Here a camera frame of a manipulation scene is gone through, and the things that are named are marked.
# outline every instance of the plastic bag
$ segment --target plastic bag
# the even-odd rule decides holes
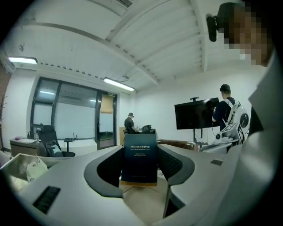
[[[47,171],[45,163],[37,156],[37,161],[27,165],[27,181],[34,181]]]

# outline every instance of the fluorescent light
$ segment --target fluorescent light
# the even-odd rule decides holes
[[[108,84],[111,84],[113,86],[117,86],[117,87],[120,87],[122,89],[125,89],[125,90],[134,91],[134,88],[126,86],[126,85],[124,85],[122,83],[116,82],[114,80],[111,80],[109,78],[105,78],[105,79],[103,79],[103,81],[108,83]]]
[[[45,91],[40,91],[42,94],[51,94],[51,95],[55,95],[55,93],[51,93],[51,92],[45,92]]]
[[[37,64],[37,60],[33,57],[11,56],[8,58],[11,62],[15,63]]]

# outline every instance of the black chair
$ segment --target black chair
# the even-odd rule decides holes
[[[75,153],[62,151],[58,143],[56,132],[51,125],[44,125],[43,130],[38,132],[38,136],[42,141],[47,157],[74,157]],[[54,152],[56,146],[60,151]]]

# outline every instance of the monitor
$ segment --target monitor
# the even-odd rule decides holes
[[[218,103],[218,98],[211,98],[175,105],[177,129],[198,129],[219,126],[218,121],[212,124],[213,110]]]

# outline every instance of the window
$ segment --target window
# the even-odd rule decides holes
[[[52,105],[35,103],[33,124],[51,125]]]
[[[41,80],[35,94],[35,99],[40,101],[54,101],[58,85],[58,82]]]
[[[96,94],[91,89],[62,84],[55,112],[58,139],[95,138]]]
[[[111,113],[100,112],[102,103],[106,103],[103,97],[111,99]],[[43,125],[51,125],[57,139],[72,138],[74,134],[78,139],[94,139],[98,149],[114,146],[116,99],[105,91],[40,78],[32,105],[31,137]]]

